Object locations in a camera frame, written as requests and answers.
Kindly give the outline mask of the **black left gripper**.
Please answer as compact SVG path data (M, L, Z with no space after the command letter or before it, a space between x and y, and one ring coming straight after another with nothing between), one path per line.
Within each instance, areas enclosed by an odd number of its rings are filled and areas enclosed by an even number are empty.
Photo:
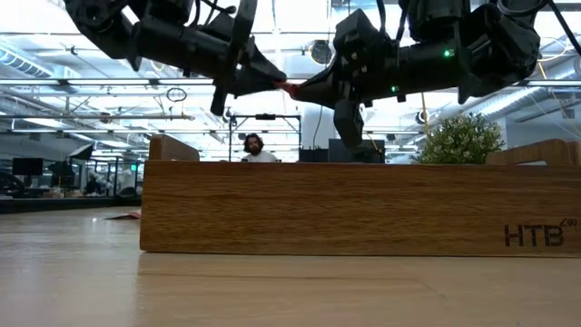
M209 13L219 8L217 1L191 1L195 6L191 21L194 25L201 24ZM245 55L244 81L248 84L236 84L233 87L234 96L274 91L278 89L274 83L287 81L287 75L250 41L257 0L240 0L236 9L231 41L228 44L190 29L190 49L194 58L191 71L211 78L215 86L210 108L212 114L223 114L229 88L236 81L237 65Z

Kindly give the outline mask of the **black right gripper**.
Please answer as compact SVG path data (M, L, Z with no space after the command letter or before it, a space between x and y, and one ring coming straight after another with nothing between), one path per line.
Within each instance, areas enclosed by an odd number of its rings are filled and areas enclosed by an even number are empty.
M387 75L398 67L398 48L373 45L338 53L337 63L294 87L296 101L334 108L333 122L348 148L361 144L361 104L391 92Z

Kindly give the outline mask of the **wooden tea organizer box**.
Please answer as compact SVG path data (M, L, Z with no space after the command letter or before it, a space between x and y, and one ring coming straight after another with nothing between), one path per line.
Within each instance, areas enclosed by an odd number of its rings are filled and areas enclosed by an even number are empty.
M581 257L581 167L151 160L140 247Z

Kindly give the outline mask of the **round black ceiling device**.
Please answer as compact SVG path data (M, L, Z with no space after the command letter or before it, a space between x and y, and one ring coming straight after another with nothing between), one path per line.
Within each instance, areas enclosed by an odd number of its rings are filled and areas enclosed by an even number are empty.
M309 48L310 58L321 65L329 64L333 53L327 40L315 40Z

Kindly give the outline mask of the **person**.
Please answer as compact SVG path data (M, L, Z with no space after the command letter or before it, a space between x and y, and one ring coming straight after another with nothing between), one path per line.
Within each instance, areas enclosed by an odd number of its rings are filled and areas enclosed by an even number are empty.
M274 154L263 150L264 143L257 134L247 134L243 146L246 155L242 157L242 162L275 163L278 161Z

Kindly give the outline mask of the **small black box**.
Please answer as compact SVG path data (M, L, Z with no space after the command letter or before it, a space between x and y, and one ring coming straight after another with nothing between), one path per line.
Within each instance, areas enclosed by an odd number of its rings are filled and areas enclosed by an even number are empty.
M302 163L327 163L329 161L328 149L300 149L299 161Z

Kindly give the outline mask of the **green potted plant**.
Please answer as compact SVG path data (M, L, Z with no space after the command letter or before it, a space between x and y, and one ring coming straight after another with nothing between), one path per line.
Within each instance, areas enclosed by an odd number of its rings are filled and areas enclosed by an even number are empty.
M414 164L485 164L487 157L505 145L498 123L483 114L459 114L434 127Z

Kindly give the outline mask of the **black background monitor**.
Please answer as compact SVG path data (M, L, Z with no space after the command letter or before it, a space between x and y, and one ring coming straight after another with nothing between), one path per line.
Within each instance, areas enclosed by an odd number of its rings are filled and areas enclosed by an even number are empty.
M13 158L12 174L22 176L39 176L44 172L43 158Z

